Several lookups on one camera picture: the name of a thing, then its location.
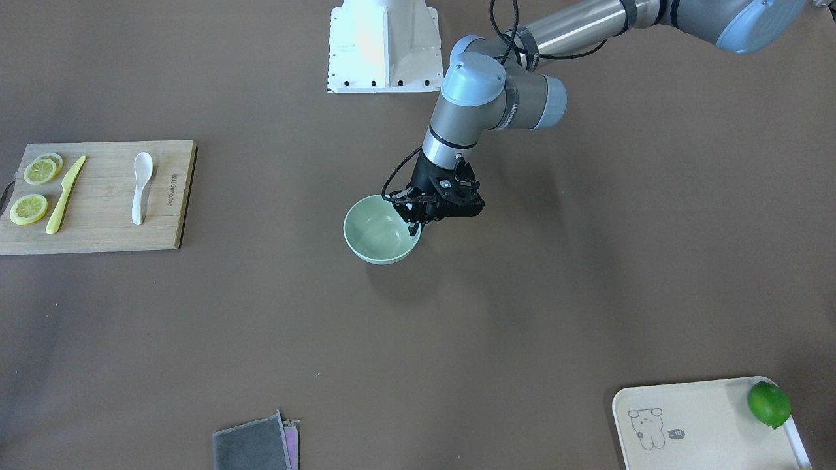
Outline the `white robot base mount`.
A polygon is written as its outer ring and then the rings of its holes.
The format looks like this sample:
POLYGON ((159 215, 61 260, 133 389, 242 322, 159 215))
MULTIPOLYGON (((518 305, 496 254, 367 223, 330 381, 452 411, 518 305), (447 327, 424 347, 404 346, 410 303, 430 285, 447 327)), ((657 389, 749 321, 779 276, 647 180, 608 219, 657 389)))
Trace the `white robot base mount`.
POLYGON ((344 1, 330 12, 329 93, 431 93, 443 80, 438 12, 424 1, 344 1))

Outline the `black gripper, bowl side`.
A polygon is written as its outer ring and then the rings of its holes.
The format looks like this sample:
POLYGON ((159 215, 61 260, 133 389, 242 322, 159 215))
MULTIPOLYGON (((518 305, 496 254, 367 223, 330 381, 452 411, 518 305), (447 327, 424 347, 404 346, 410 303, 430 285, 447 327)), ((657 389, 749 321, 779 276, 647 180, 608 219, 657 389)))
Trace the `black gripper, bowl side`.
POLYGON ((446 217, 475 217, 485 206, 470 163, 459 159, 454 168, 436 166, 420 154, 410 183, 402 191, 392 191, 391 204, 408 223, 410 237, 417 237, 421 224, 446 217))

